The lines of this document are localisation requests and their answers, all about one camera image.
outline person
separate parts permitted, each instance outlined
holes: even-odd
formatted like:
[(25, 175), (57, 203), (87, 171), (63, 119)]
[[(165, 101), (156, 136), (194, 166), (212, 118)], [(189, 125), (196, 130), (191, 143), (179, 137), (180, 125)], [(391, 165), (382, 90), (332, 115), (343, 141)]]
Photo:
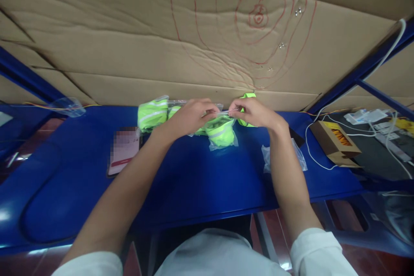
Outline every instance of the person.
[[(241, 107), (243, 113), (236, 110)], [(236, 110), (229, 112), (234, 118), (268, 129), (272, 182), (288, 233), (294, 240), (291, 259), (295, 275), (357, 275), (342, 255), (338, 241), (331, 232), (323, 230), (311, 207), (287, 122), (256, 98), (236, 99), (229, 110)], [(176, 139), (196, 132), (218, 112), (210, 99), (192, 99), (171, 119), (156, 127), (142, 149), (99, 199), (53, 276), (122, 275), (119, 255), (125, 236), (168, 149)], [(155, 275), (289, 273), (255, 252), (240, 234), (211, 228), (173, 250)]]

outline blue tabletop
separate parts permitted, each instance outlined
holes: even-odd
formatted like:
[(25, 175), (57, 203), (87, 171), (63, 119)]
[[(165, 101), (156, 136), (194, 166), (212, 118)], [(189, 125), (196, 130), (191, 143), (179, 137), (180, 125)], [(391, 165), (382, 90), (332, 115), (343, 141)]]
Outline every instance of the blue tabletop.
[(30, 138), (50, 117), (50, 110), (0, 104), (0, 111), (13, 117), (0, 126), (0, 161)]
[[(307, 114), (280, 114), (304, 137), (311, 122)], [(114, 132), (136, 125), (136, 107), (90, 107), (84, 116), (67, 119), (0, 186), (0, 210), (6, 215), (0, 224), (0, 254), (70, 241), (111, 182), (106, 171)], [(236, 123), (234, 131), (239, 146), (215, 151), (209, 150), (205, 136), (177, 140), (131, 230), (160, 230), (277, 208), (270, 175), (263, 173), (260, 148), (269, 146), (267, 130)], [(308, 142), (313, 157), (331, 166), (310, 131)], [(350, 169), (325, 170), (312, 161), (306, 145), (301, 149), (312, 201), (363, 191)]]

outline hand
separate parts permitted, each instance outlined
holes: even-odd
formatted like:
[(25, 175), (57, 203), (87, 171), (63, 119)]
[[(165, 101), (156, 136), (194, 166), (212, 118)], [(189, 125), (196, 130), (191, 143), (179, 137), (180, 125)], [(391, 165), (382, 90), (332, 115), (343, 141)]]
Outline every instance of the hand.
[(160, 125), (163, 135), (174, 141), (182, 136), (195, 133), (207, 121), (217, 117), (219, 108), (209, 98), (191, 99), (168, 121)]
[(244, 108), (244, 112), (231, 111), (229, 116), (242, 119), (254, 126), (263, 126), (274, 130), (287, 130), (289, 125), (283, 117), (264, 106), (254, 97), (235, 99), (229, 110)]

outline floor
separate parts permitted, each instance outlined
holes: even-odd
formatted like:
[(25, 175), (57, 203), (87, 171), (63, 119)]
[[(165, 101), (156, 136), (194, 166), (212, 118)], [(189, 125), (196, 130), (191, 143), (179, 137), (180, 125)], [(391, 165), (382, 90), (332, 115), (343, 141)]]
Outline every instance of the floor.
[[(50, 120), (30, 141), (20, 147), (18, 150), (20, 160), (15, 161), (9, 168), (0, 166), (0, 184), (2, 180), (7, 178), (8, 174), (25, 160), (25, 156), (29, 156), (62, 122), (63, 121), (60, 119)], [(343, 205), (338, 201), (333, 202), (332, 205), (334, 206), (335, 204), (336, 207), (347, 208), (346, 205)], [(270, 210), (264, 212), (264, 216), (280, 265), (293, 275), (292, 262), (289, 255), (292, 240), (287, 234), (286, 223), (282, 213), (280, 210)], [(358, 225), (352, 224), (351, 227), (344, 229), (360, 230), (361, 228)], [(251, 234), (253, 239), (253, 249), (262, 253), (254, 220), (251, 224)], [(342, 245), (342, 248), (345, 257), (357, 271), (359, 276), (414, 275), (414, 260), (349, 245)], [(69, 246), (62, 246), (0, 257), (1, 275), (50, 276), (59, 266), (68, 249)], [(135, 247), (131, 244), (128, 258), (124, 265), (124, 276), (138, 275), (141, 275), (139, 263), (136, 257)]]

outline small cardboard box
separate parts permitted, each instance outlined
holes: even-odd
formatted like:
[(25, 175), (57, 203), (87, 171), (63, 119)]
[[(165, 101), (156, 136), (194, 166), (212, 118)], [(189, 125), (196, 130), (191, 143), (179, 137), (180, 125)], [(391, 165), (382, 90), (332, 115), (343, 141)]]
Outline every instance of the small cardboard box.
[[(310, 129), (326, 156), (336, 165), (339, 167), (360, 167), (351, 158), (361, 154), (361, 151), (338, 123), (317, 121), (310, 126)], [(339, 130), (343, 134), (347, 145), (340, 142), (334, 130)]]

